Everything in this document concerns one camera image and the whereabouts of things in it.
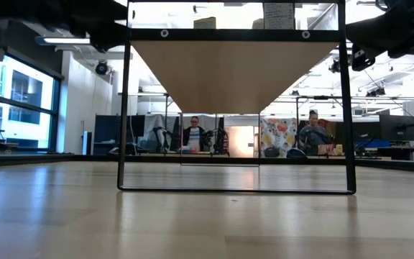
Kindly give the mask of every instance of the computer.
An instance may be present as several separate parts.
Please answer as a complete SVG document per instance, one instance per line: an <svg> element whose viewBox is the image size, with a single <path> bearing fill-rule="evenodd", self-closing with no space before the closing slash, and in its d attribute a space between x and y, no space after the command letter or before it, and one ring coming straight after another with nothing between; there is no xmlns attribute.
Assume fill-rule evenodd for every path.
<svg viewBox="0 0 414 259"><path fill-rule="evenodd" d="M383 115L379 116L381 139L390 141L414 141L414 117Z"/></svg>

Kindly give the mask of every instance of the wooden panel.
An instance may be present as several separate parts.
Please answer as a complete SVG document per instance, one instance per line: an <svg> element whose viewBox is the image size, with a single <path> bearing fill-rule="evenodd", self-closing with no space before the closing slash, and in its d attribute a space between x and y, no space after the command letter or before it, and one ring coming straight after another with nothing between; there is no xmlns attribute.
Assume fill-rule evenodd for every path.
<svg viewBox="0 0 414 259"><path fill-rule="evenodd" d="M132 45L183 112L257 114L337 43L136 41Z"/></svg>

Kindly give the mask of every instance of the black metal frame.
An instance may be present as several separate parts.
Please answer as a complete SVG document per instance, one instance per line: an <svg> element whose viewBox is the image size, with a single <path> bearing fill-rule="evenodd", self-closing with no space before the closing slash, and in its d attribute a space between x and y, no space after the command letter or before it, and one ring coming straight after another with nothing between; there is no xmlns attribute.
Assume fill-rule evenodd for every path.
<svg viewBox="0 0 414 259"><path fill-rule="evenodd" d="M205 0L192 0L190 2L204 2ZM132 2L185 2L183 0L133 0ZM243 2L242 0L212 0L210 2ZM121 191L201 191L201 192L255 192L275 194L355 194L356 176L354 161L354 141L352 134L351 97L349 85L348 54L346 49L346 0L251 0L257 3L331 3L338 4L337 31L315 30L241 30L241 29L130 29L124 51L124 76L121 102L121 147L119 149L117 188ZM303 37L309 32L310 37ZM293 42L339 42L339 55L341 65L341 92L343 100L343 117L345 121L344 135L346 139L346 191L325 190L237 190L212 188L127 188L124 183L125 139L127 119L127 96L129 88L129 62L131 41L137 40L229 40L229 41L293 41Z"/></svg>
<svg viewBox="0 0 414 259"><path fill-rule="evenodd" d="M46 73L44 70L40 70L39 68L33 67L32 65L20 60L19 58L14 57L13 55L7 55L11 58L16 59L17 61L28 65L40 72ZM34 112L40 112L49 114L51 116L50 119L50 132L49 132L49 147L48 148L37 148L37 147L16 147L15 150L20 152L50 152L55 151L57 147L57 125L58 125L58 105L60 101L60 81L57 77L53 76L50 73L46 73L49 76L53 77L54 85L52 87L52 109L44 109L35 105L26 104L18 101L14 101L12 99L7 99L0 96L0 103L2 104L9 104L11 106L28 109Z"/></svg>

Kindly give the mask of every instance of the window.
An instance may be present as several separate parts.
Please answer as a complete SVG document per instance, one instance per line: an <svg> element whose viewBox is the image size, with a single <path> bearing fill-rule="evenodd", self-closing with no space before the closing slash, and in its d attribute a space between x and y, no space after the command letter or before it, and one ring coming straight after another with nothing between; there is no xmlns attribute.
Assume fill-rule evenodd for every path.
<svg viewBox="0 0 414 259"><path fill-rule="evenodd" d="M51 109L53 86L52 77L13 58L4 57L0 62L1 97Z"/></svg>
<svg viewBox="0 0 414 259"><path fill-rule="evenodd" d="M17 147L49 147L51 115L0 103L0 140Z"/></svg>

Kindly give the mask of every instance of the person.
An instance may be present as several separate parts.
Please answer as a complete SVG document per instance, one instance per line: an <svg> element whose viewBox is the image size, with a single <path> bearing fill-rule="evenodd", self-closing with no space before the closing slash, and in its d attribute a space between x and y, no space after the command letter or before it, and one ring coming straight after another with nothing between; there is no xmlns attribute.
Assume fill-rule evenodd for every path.
<svg viewBox="0 0 414 259"><path fill-rule="evenodd" d="M318 114L311 110L309 112L309 125L304 126L299 134L299 144L306 155L317 155L318 146L328 144L328 133L317 125Z"/></svg>
<svg viewBox="0 0 414 259"><path fill-rule="evenodd" d="M190 146L191 150L202 151L204 145L201 141L201 136L204 129L199 127L199 118L197 116L191 117L191 127L183 130L183 145Z"/></svg>

